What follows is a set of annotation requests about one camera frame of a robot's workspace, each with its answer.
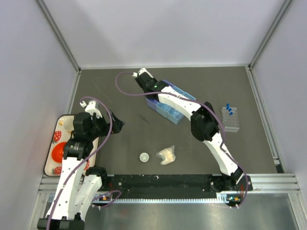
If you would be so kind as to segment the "blue compartment organizer box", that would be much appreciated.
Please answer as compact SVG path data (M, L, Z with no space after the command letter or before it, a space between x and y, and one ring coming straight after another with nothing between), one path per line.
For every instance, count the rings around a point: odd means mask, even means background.
M193 97L189 93L181 90L180 88L178 88L177 86L173 85L172 83L170 83L170 82L168 82L166 80L163 80L163 81L166 82L170 87L172 87L173 90L175 90L176 92L182 94L186 98L191 99L191 100L196 100L195 97ZM182 120L182 118L184 117L184 115L181 112L179 112L178 110L174 109L173 107L171 107L171 106L169 106L167 104L158 102L157 100L147 99L146 98L146 102L147 102L147 105L150 108L152 108L157 113L159 113L163 117L165 117L168 120L170 120L171 122L173 122L175 125L177 125Z

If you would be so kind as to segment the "clear bag of cotton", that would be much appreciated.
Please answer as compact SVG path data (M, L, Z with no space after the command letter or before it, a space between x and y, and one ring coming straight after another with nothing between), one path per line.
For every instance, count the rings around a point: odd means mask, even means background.
M156 157L161 158L162 161L160 162L161 165L168 165L176 160L175 156L175 146L171 146L159 151L156 154Z

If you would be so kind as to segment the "clear acrylic test tube rack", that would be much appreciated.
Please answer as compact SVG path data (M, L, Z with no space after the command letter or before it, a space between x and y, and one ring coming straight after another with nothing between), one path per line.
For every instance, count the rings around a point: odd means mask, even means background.
M227 107L222 108L222 120L225 132L238 132L239 131L239 120L238 110L236 107L231 107L234 114L230 115Z

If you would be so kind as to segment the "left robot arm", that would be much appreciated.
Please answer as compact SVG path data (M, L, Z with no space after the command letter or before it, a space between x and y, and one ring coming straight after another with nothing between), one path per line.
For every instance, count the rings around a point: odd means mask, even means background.
M103 167L86 169L94 152L93 141L121 131L124 122L109 112L110 122L98 113L74 115L70 139L63 148L59 183L53 204L37 223L39 230L83 230L85 217L98 190L107 188L109 179Z

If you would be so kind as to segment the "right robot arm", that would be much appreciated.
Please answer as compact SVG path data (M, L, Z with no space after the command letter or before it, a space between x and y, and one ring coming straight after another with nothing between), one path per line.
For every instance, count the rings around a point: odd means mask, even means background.
M204 143L216 159L224 184L234 190L241 185L244 173L228 151L219 128L217 116L210 103L201 105L180 93L168 83L157 81L146 69L132 74L147 98L157 100L182 113L190 121L193 137Z

